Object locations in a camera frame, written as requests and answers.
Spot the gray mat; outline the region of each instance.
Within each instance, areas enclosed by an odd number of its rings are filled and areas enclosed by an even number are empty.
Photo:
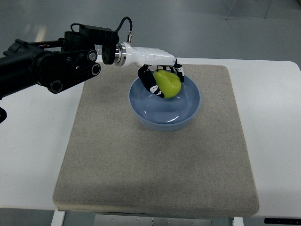
[[[136,66],[102,65],[86,82],[53,201],[61,210],[177,218],[246,217],[258,211],[228,70],[184,65],[202,93],[186,127],[144,127],[127,95]]]

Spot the gray floor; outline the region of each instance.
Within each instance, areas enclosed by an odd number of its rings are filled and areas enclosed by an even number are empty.
[[[301,6],[297,0],[10,0],[0,3],[0,52],[16,38],[33,42],[57,40],[70,24],[115,30],[124,16],[133,20],[133,45],[163,49],[176,57],[293,61],[301,68]],[[126,41],[128,24],[120,30]],[[0,225],[39,220],[50,225],[50,212],[0,209]],[[67,213],[72,219],[91,216]]]

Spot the pear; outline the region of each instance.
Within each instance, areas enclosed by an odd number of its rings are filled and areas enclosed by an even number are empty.
[[[174,73],[158,69],[154,72],[154,78],[161,92],[164,93],[164,98],[175,97],[181,90],[180,78]]]

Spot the cable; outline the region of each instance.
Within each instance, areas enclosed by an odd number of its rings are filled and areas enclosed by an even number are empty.
[[[125,22],[125,20],[128,20],[128,21],[130,22],[130,31],[133,30],[133,23],[132,23],[131,18],[129,18],[128,16],[126,16],[126,17],[124,17],[124,18],[121,20],[121,22],[120,22],[120,24],[119,24],[119,27],[115,30],[116,32],[118,32],[118,31],[121,29],[121,27],[122,27],[123,23]]]
[[[81,26],[81,24],[78,24],[78,23],[73,23],[73,24],[71,24],[71,25],[70,25],[70,28],[71,28],[71,31],[72,31],[72,32],[74,32],[74,29],[72,28],[74,25]]]

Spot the bowl rim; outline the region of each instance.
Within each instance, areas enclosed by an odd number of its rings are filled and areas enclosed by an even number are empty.
[[[200,106],[201,106],[201,102],[202,102],[202,95],[201,95],[201,92],[200,92],[200,90],[199,90],[197,84],[195,83],[195,81],[194,81],[193,79],[191,79],[191,78],[190,78],[189,76],[187,76],[187,75],[185,75],[185,77],[187,77],[188,79],[190,79],[190,80],[192,81],[192,83],[196,86],[196,88],[197,88],[197,90],[198,90],[198,95],[199,95],[198,106],[197,106],[196,110],[194,111],[194,113],[193,113],[191,116],[189,116],[187,119],[185,119],[185,120],[183,120],[183,121],[180,121],[180,122],[177,122],[177,123],[172,123],[172,124],[160,124],[160,123],[155,123],[155,122],[149,121],[149,120],[143,118],[142,116],[140,116],[140,115],[135,111],[135,109],[133,108],[133,106],[132,106],[132,104],[131,104],[131,100],[130,100],[130,92],[131,92],[131,88],[132,88],[133,84],[136,82],[136,80],[139,79],[139,77],[137,77],[137,78],[132,82],[132,84],[131,84],[131,86],[130,86],[130,89],[129,89],[129,91],[128,91],[128,96],[127,96],[128,101],[129,101],[129,104],[130,104],[130,106],[131,106],[131,109],[133,110],[133,112],[135,113],[135,115],[137,115],[137,117],[138,117],[140,120],[144,121],[144,122],[150,123],[151,125],[154,125],[154,126],[161,126],[161,127],[171,127],[171,126],[176,126],[176,125],[180,125],[180,124],[183,124],[183,123],[189,121],[189,120],[190,120],[190,119],[198,112],[198,110],[199,110],[199,108],[200,108]]]

